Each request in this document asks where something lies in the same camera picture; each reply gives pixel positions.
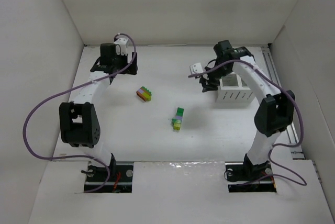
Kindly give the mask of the green lilac lego stack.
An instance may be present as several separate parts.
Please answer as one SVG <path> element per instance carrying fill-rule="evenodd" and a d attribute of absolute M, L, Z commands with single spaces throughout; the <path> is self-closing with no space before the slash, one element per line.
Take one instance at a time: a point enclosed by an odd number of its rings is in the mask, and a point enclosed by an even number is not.
<path fill-rule="evenodd" d="M 179 131 L 182 125 L 183 120 L 183 114 L 184 114 L 184 108 L 177 108 L 175 117 L 171 119 L 171 124 L 174 130 Z"/>

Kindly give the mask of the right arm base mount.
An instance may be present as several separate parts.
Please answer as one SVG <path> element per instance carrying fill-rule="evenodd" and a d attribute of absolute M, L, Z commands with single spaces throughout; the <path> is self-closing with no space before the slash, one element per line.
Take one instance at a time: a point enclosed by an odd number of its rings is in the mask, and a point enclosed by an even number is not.
<path fill-rule="evenodd" d="M 225 163 L 224 178 L 230 193 L 276 193 L 269 162 L 256 167 L 247 167 L 243 162 Z"/>

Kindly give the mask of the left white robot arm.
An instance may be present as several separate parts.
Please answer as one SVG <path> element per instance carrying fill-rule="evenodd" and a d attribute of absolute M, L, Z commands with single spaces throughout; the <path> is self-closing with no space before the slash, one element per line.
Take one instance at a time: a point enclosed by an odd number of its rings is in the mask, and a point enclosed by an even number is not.
<path fill-rule="evenodd" d="M 113 81 L 111 74 L 137 74 L 136 54 L 132 53 L 128 63 L 129 40 L 119 38 L 113 43 L 100 45 L 100 56 L 90 69 L 89 84 L 84 86 L 77 96 L 59 106 L 60 136 L 63 143 L 79 148 L 86 155 L 102 161 L 92 162 L 95 167 L 108 166 L 111 175 L 115 174 L 116 161 L 113 154 L 99 141 L 101 128 L 94 104 Z"/>

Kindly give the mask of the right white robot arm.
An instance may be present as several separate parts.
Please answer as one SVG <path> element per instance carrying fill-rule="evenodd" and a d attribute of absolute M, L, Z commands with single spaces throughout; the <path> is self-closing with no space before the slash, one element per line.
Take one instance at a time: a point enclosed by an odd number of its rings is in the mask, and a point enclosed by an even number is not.
<path fill-rule="evenodd" d="M 233 48 L 229 40 L 214 46 L 214 67 L 205 67 L 207 77 L 199 82 L 203 92 L 216 91 L 220 79 L 231 74 L 239 75 L 259 102 L 254 116 L 257 132 L 250 150 L 245 154 L 243 165 L 232 170 L 232 181 L 252 181 L 269 168 L 269 151 L 277 138 L 293 121 L 295 95 L 292 91 L 282 93 L 275 85 L 266 81 L 253 54 L 246 47 Z"/>

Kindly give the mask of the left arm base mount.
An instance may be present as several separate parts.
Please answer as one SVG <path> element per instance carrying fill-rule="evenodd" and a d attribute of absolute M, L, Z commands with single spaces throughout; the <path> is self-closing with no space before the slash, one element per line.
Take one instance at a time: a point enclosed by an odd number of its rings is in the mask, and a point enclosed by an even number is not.
<path fill-rule="evenodd" d="M 131 193 L 133 179 L 133 162 L 117 162 L 116 172 L 112 172 L 108 181 L 107 171 L 102 167 L 89 165 L 86 170 L 81 170 L 85 174 L 84 191 L 92 193 Z"/>

